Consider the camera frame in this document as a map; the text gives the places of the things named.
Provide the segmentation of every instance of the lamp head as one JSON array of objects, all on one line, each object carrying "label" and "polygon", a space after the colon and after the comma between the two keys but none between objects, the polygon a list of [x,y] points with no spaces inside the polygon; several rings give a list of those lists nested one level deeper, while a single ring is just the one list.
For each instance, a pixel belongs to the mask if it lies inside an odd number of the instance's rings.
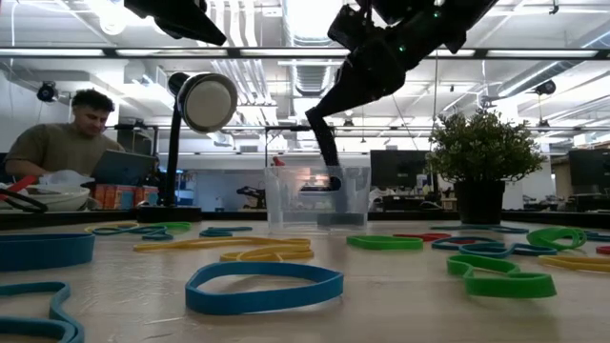
[{"label": "lamp head", "polygon": [[233,118],[237,109],[237,88],[227,76],[201,73],[188,77],[177,72],[168,83],[182,120],[193,131],[219,131]]}]

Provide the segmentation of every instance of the ceiling light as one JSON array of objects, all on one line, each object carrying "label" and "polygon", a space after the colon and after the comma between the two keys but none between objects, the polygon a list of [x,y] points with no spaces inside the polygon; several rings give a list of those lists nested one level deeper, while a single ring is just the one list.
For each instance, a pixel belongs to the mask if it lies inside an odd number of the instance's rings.
[{"label": "ceiling light", "polygon": [[227,51],[224,49],[205,48],[205,49],[118,49],[119,56],[126,57],[224,57]]},{"label": "ceiling light", "polygon": [[429,54],[428,56],[434,58],[434,57],[437,57],[437,53],[438,53],[438,57],[449,57],[449,56],[471,57],[472,55],[475,54],[475,51],[464,49],[464,50],[460,50],[456,53],[451,53],[449,50],[446,50],[446,49],[437,49],[437,50],[432,51],[432,53]]},{"label": "ceiling light", "polygon": [[264,57],[264,56],[324,56],[345,57],[349,51],[337,48],[285,48],[285,49],[243,49],[242,56]]},{"label": "ceiling light", "polygon": [[489,50],[488,57],[557,57],[578,58],[593,57],[597,50]]},{"label": "ceiling light", "polygon": [[332,67],[341,66],[343,61],[277,61],[279,67]]},{"label": "ceiling light", "polygon": [[0,49],[0,55],[11,56],[77,56],[77,57],[94,57],[104,56],[101,49]]}]

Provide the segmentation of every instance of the cable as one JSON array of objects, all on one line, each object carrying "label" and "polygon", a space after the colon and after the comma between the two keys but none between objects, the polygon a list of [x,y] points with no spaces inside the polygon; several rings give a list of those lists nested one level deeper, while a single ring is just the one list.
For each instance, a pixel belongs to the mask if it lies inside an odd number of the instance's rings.
[{"label": "cable", "polygon": [[[437,122],[438,49],[437,49],[437,56],[436,56],[435,61],[436,61],[436,63],[435,63],[435,101],[434,101],[433,111],[432,111],[432,128],[430,130],[430,134],[432,134],[432,131],[435,129],[435,124]],[[432,141],[430,142],[430,148],[428,149],[428,151],[432,151]]]},{"label": "cable", "polygon": [[34,200],[34,199],[30,198],[29,196],[20,194],[18,192],[11,192],[9,190],[0,189],[0,194],[15,198],[17,200],[21,200],[23,202],[33,205],[33,207],[24,206],[17,202],[14,202],[13,200],[11,200],[9,198],[4,200],[7,204],[11,205],[13,208],[15,208],[17,210],[21,210],[23,212],[44,213],[49,210],[49,207],[47,205],[41,203],[38,200]]},{"label": "cable", "polygon": [[402,119],[402,124],[404,124],[404,127],[407,129],[407,133],[409,133],[409,136],[411,137],[411,141],[413,142],[413,145],[416,147],[416,151],[419,151],[419,147],[417,146],[416,139],[411,134],[411,131],[409,130],[409,127],[407,126],[407,122],[404,120],[404,117],[402,116],[402,111],[400,110],[400,107],[398,106],[397,98],[393,94],[392,94],[392,100],[394,100],[394,106],[396,106],[398,115],[400,116],[400,119]]}]

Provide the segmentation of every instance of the desk lamp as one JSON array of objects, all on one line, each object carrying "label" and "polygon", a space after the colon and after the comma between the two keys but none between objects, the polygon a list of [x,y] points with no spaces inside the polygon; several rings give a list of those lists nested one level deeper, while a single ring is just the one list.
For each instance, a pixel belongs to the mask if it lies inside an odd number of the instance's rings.
[{"label": "desk lamp", "polygon": [[170,131],[166,193],[162,206],[139,208],[138,221],[143,223],[201,220],[200,208],[175,204],[180,127],[184,120],[195,132],[215,132],[231,121],[237,108],[237,89],[229,78],[221,74],[201,73],[189,76],[184,72],[177,72],[168,80],[168,88],[175,97],[175,103]]}]

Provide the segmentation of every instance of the ceiling duct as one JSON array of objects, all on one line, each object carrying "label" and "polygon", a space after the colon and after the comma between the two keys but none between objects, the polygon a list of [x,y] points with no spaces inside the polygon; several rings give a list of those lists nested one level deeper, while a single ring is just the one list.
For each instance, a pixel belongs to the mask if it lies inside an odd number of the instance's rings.
[{"label": "ceiling duct", "polygon": [[[291,47],[328,47],[327,28],[335,19],[342,0],[284,0],[284,30]],[[301,95],[319,96],[328,86],[328,66],[291,66],[294,87]]]},{"label": "ceiling duct", "polygon": [[[589,32],[570,45],[569,48],[582,49],[608,49],[610,46],[610,22],[602,27]],[[529,91],[539,84],[551,78],[569,71],[584,61],[556,61],[540,62],[527,71],[522,72],[511,80],[505,81],[498,86],[498,97],[505,98],[515,96],[524,91]]]}]

